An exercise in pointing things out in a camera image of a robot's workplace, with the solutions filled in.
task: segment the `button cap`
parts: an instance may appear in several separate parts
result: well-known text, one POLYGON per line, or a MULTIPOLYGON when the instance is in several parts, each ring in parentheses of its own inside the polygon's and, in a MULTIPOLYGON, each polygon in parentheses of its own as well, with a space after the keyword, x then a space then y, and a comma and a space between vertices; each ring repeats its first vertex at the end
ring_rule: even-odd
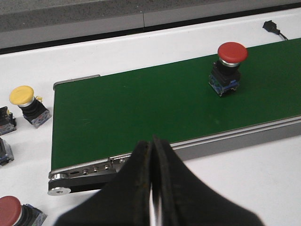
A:
POLYGON ((30 86, 19 86, 9 95, 9 101, 13 105, 24 105, 33 98, 33 89, 30 86))
POLYGON ((21 203, 13 196, 0 198, 0 225, 12 226, 21 215, 21 203))
POLYGON ((230 64, 244 61, 248 57, 247 49, 237 42, 226 42, 217 50, 218 56, 230 64))

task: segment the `white table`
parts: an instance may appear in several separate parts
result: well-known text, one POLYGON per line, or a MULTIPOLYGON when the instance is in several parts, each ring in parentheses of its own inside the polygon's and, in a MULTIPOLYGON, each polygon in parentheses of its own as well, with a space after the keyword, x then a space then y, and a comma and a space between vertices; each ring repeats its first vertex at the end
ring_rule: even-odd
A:
MULTIPOLYGON (((191 25, 125 37, 0 56, 0 106, 17 119, 17 131, 1 136, 15 160, 0 167, 0 197, 13 195, 48 214, 44 226, 95 191, 49 196, 52 120, 35 129, 8 101, 15 87, 29 85, 53 112, 53 84, 102 76, 214 54, 236 41, 246 47, 281 41, 262 29, 273 20, 289 39, 301 37, 301 8, 191 25)), ((267 226, 301 225, 301 136, 185 162, 214 190, 258 214, 267 226)))

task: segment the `yellow push button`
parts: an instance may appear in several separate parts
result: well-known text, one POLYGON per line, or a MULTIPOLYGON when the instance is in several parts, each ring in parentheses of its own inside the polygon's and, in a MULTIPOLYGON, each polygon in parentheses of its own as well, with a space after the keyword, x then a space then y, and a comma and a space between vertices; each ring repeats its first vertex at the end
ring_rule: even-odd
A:
POLYGON ((32 100, 33 93, 30 86, 19 86, 10 93, 9 101, 13 105, 24 105, 32 100))

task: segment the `red mushroom button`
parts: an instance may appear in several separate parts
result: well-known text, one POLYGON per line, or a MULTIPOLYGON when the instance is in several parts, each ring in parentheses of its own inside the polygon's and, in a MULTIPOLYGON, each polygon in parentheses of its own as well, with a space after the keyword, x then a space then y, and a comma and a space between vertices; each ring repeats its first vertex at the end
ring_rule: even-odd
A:
POLYGON ((218 56, 230 64, 237 64, 248 57, 246 48, 237 42, 226 42, 217 50, 218 56))
POLYGON ((20 217, 21 203, 13 196, 0 198, 0 225, 12 226, 20 217))

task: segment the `green conveyor belt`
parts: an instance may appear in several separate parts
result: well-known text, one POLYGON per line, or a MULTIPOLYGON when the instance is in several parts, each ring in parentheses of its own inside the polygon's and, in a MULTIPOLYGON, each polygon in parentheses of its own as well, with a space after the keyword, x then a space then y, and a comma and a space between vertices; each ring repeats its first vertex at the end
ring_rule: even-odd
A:
POLYGON ((208 84, 217 55, 56 85, 52 170, 132 152, 153 134, 173 143, 301 115, 301 39, 248 51, 224 97, 208 84))

